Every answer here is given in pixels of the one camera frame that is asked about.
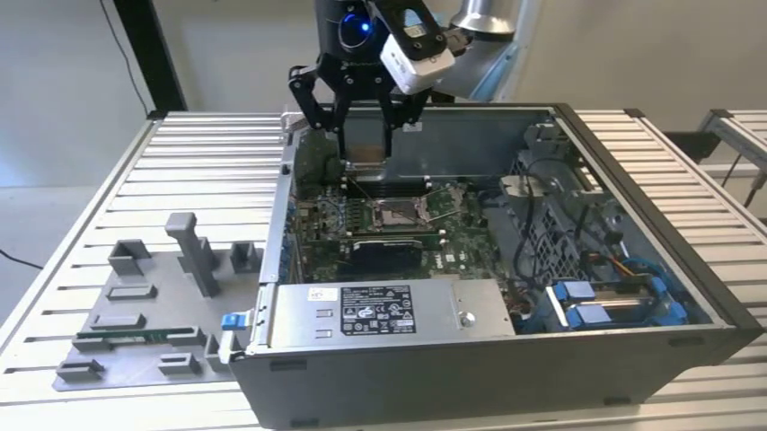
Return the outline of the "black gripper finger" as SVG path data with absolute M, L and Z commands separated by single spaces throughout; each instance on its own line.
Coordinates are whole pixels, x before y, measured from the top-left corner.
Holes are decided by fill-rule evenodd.
M 399 103 L 393 102 L 389 91 L 379 92 L 379 103 L 383 113 L 383 148 L 384 157 L 389 158 L 393 152 L 393 131 L 404 124 L 417 122 L 420 114 L 429 98 L 429 90 L 413 95 L 403 95 Z
M 344 123 L 351 107 L 351 75 L 343 61 L 335 57 L 318 57 L 313 66 L 293 66 L 289 69 L 289 90 L 301 109 L 302 116 L 313 129 L 322 129 L 336 135 L 337 154 L 345 160 L 347 144 Z M 333 103 L 325 109 L 313 95 L 316 81 L 321 80 L 333 94 Z

